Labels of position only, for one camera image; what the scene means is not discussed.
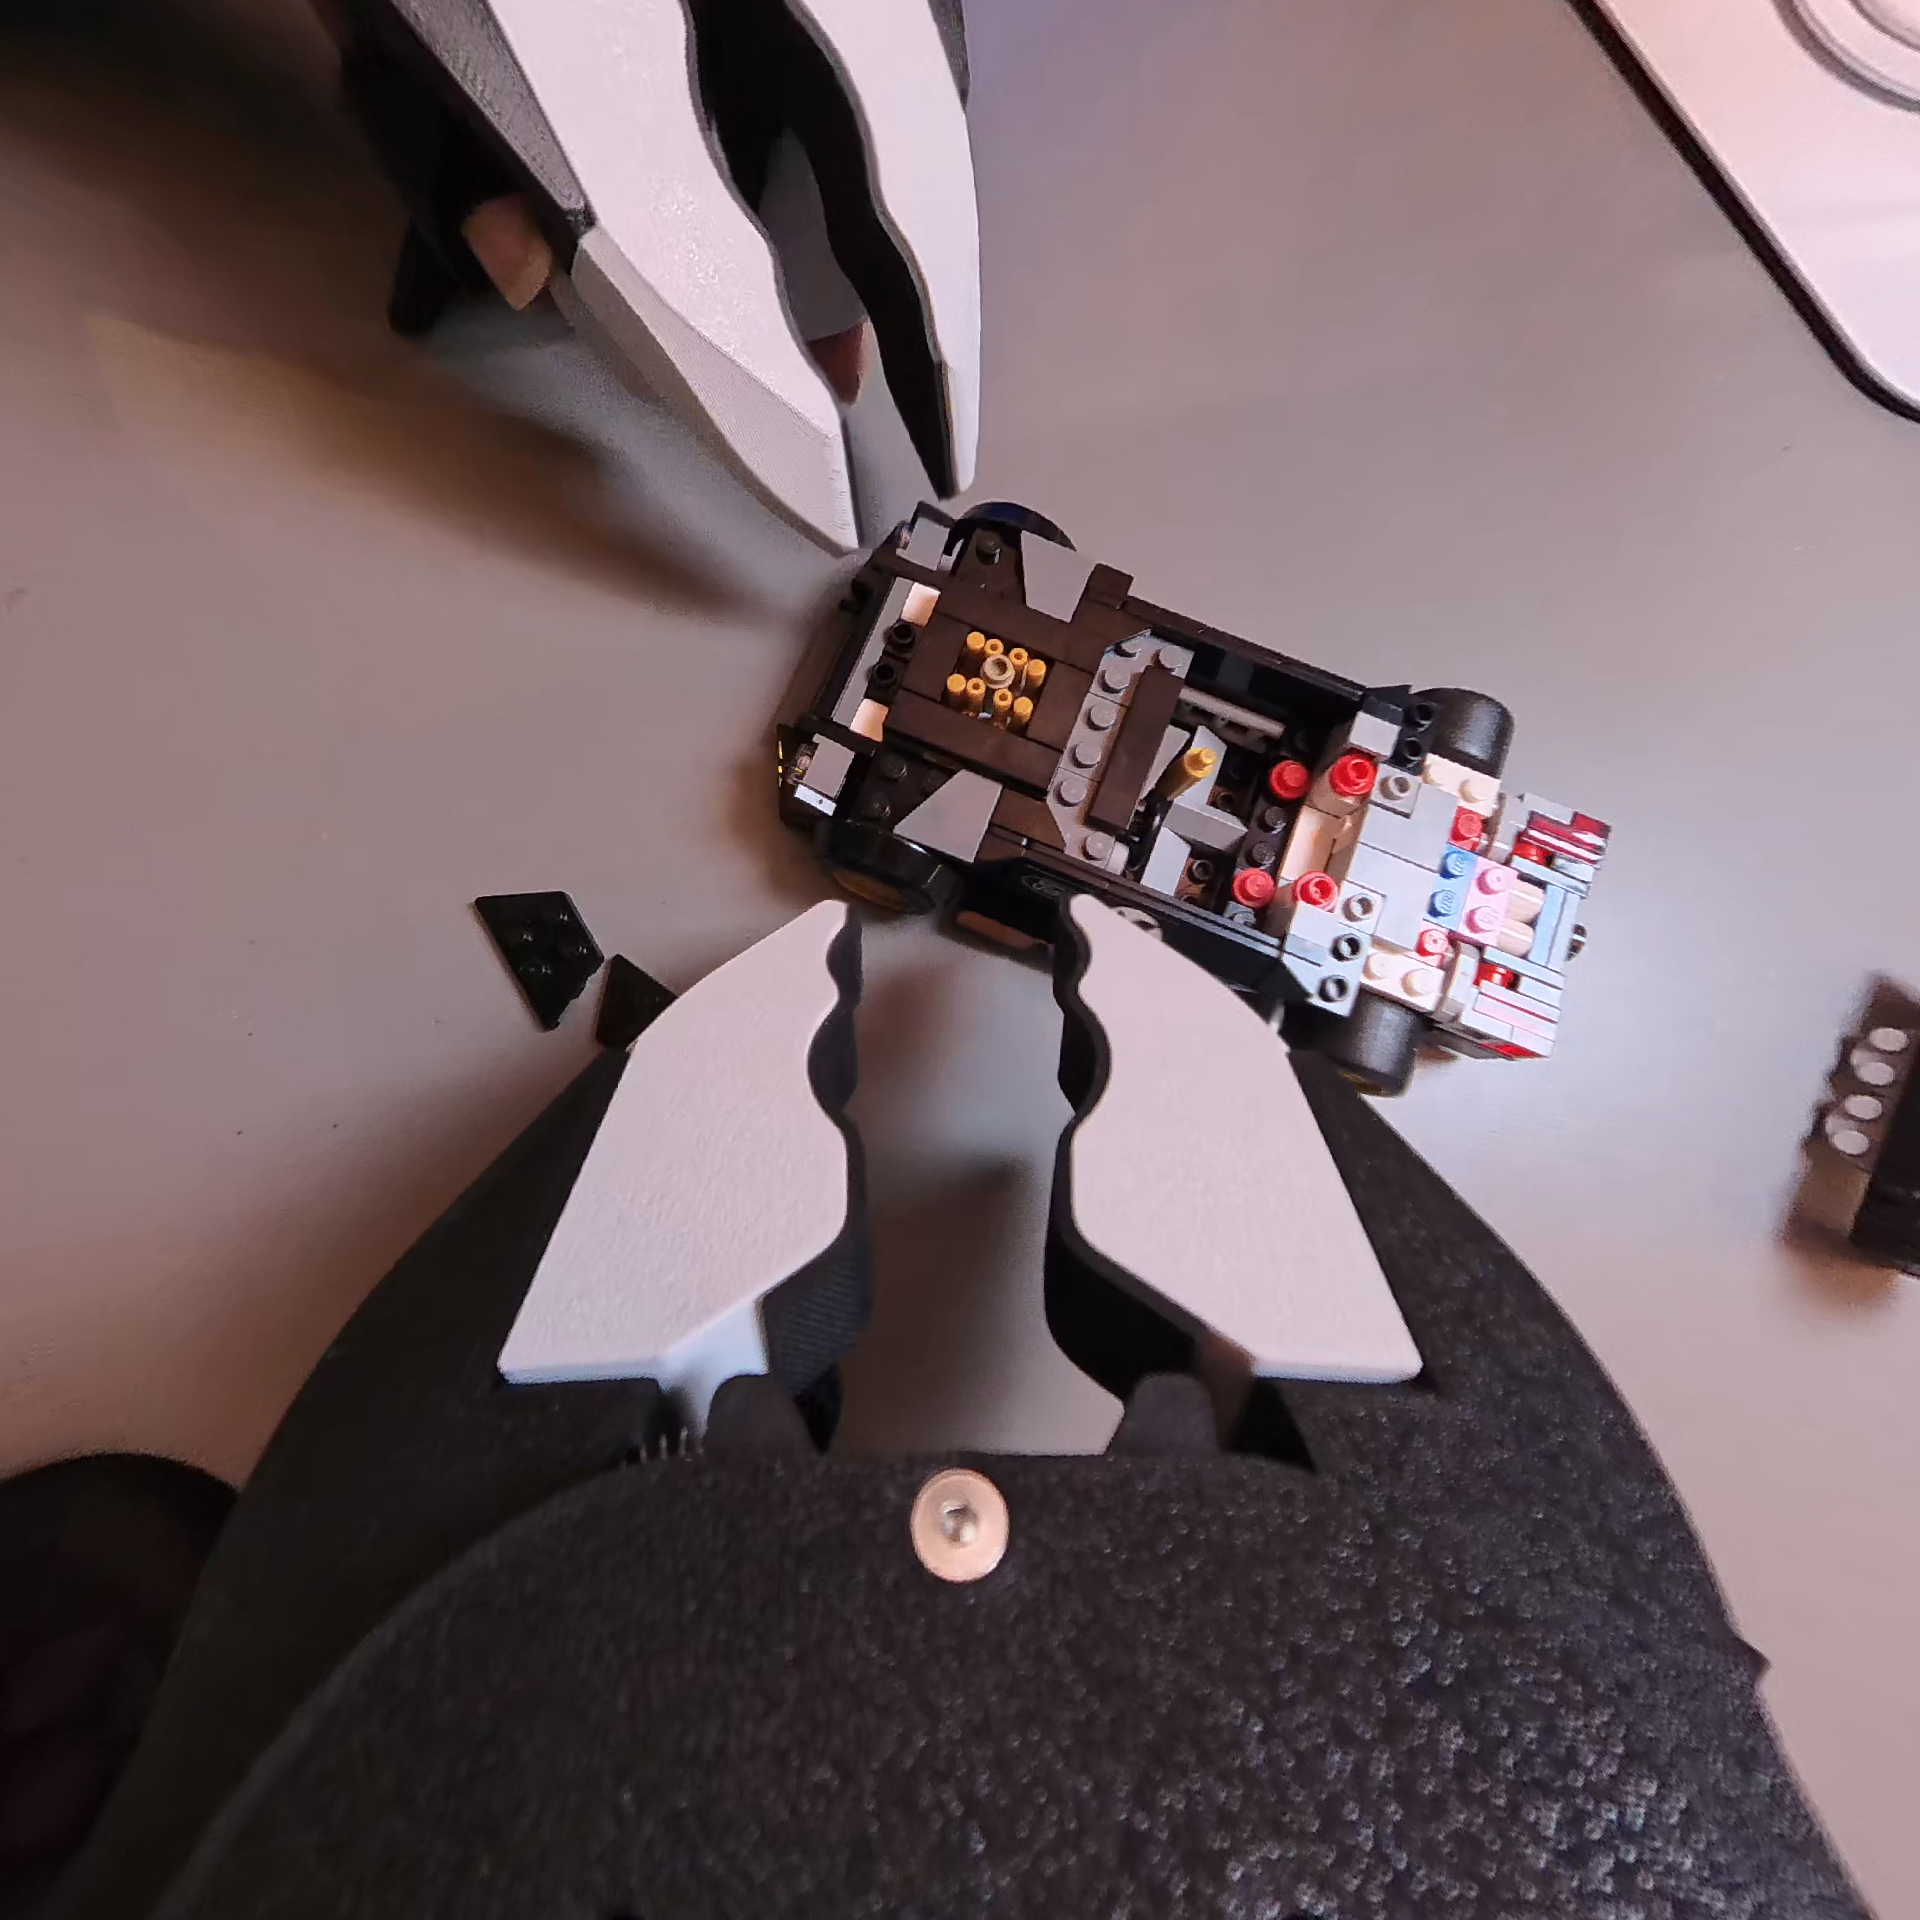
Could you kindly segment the black wrist rest pad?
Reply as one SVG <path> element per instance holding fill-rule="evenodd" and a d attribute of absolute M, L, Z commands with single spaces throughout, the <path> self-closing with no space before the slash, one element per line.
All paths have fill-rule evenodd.
<path fill-rule="evenodd" d="M 144 1453 L 2 1480 L 2 1918 L 37 1918 L 96 1825 L 232 1501 Z"/>

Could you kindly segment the black lego car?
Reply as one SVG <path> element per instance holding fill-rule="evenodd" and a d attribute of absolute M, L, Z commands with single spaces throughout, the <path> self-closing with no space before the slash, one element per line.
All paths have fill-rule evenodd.
<path fill-rule="evenodd" d="M 1154 607 L 1012 503 L 887 532 L 819 669 L 778 799 L 864 900 L 1036 951 L 1100 899 L 1373 1093 L 1554 1050 L 1610 825 L 1505 784 L 1500 700 Z"/>

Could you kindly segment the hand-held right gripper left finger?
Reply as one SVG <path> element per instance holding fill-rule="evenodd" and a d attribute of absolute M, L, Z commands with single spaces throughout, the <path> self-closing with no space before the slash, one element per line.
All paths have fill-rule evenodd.
<path fill-rule="evenodd" d="M 859 996 L 859 926 L 823 900 L 637 1035 L 501 1350 L 511 1385 L 769 1370 L 768 1299 L 852 1220 L 852 1146 L 814 1045 Z"/>

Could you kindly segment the white monitor stand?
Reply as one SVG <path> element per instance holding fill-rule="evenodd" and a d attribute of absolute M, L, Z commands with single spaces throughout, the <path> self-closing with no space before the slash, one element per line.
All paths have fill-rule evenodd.
<path fill-rule="evenodd" d="M 1918 2 L 1600 2 L 1756 252 L 1918 414 Z"/>

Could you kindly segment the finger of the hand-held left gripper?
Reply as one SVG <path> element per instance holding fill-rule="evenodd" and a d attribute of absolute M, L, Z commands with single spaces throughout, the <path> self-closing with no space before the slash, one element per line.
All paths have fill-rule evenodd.
<path fill-rule="evenodd" d="M 958 2 L 786 2 L 784 96 L 830 249 L 938 495 L 965 494 L 978 432 L 978 220 Z"/>
<path fill-rule="evenodd" d="M 841 414 L 716 159 L 682 2 L 490 2 L 588 199 L 572 292 L 732 471 L 833 552 L 859 543 Z"/>

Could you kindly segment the black lego wedge plate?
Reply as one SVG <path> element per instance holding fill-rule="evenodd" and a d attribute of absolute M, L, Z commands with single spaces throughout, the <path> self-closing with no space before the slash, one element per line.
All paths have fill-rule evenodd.
<path fill-rule="evenodd" d="M 603 966 L 603 951 L 590 938 L 572 894 L 494 894 L 473 899 L 473 912 L 543 1031 L 558 1030 L 567 1006 Z"/>

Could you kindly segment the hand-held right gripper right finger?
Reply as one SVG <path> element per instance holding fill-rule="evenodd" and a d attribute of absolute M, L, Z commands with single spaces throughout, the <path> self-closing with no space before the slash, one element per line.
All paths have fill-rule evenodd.
<path fill-rule="evenodd" d="M 1052 1185 L 1061 1352 L 1119 1400 L 1194 1376 L 1238 1446 L 1294 1446 L 1267 1382 L 1414 1382 L 1417 1341 L 1280 1035 L 1087 894 L 1053 959 L 1074 1109 Z"/>

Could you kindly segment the black printed lego panel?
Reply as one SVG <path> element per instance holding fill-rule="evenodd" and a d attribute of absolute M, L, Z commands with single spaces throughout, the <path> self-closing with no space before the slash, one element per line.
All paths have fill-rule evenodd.
<path fill-rule="evenodd" d="M 1918 988 L 1887 974 L 1838 1042 L 1787 1239 L 1918 1277 Z"/>

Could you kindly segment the small black lego wedge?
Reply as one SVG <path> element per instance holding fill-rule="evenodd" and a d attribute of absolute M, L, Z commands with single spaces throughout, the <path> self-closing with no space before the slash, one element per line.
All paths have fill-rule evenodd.
<path fill-rule="evenodd" d="M 630 1047 L 653 1025 L 676 994 L 622 954 L 612 954 L 594 1042 L 607 1050 Z"/>

